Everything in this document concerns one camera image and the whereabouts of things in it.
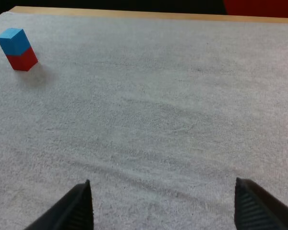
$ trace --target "blue block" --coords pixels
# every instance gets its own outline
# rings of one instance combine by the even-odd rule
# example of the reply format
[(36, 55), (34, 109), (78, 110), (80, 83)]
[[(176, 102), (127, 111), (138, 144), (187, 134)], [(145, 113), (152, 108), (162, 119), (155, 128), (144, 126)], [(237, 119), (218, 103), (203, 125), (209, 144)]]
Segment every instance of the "blue block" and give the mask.
[(9, 28), (0, 34), (0, 46), (6, 55), (20, 56), (31, 47), (23, 29)]

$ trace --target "blue and red block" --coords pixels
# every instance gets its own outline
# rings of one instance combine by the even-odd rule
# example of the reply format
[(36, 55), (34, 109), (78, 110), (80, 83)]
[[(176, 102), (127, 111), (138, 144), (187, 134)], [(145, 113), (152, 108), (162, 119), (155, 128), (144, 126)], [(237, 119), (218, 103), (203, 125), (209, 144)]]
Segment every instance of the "blue and red block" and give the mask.
[(38, 62), (23, 29), (4, 31), (0, 34), (0, 46), (14, 70), (29, 71)]

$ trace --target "carpet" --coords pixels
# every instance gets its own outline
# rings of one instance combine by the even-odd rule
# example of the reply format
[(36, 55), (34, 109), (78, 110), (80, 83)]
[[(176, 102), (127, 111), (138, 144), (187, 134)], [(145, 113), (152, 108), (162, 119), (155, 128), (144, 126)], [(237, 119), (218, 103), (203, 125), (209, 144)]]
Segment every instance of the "carpet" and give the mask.
[(288, 24), (0, 15), (0, 230), (91, 181), (100, 230), (235, 229), (236, 177), (288, 205)]

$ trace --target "red block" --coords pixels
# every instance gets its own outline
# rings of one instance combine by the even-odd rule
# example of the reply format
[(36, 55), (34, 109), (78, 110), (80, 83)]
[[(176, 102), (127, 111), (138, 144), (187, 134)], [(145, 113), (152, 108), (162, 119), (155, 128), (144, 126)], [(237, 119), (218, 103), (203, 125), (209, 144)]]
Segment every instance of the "red block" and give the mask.
[(14, 70), (29, 71), (38, 62), (32, 47), (20, 56), (7, 55), (6, 57)]

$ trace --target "dark background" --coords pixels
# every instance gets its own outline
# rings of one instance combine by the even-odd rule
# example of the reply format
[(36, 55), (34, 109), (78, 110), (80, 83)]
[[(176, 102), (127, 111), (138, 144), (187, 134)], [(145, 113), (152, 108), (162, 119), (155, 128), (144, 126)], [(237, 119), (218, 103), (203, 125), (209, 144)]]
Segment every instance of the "dark background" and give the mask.
[(14, 6), (227, 14), (223, 0), (0, 0), (0, 13)]

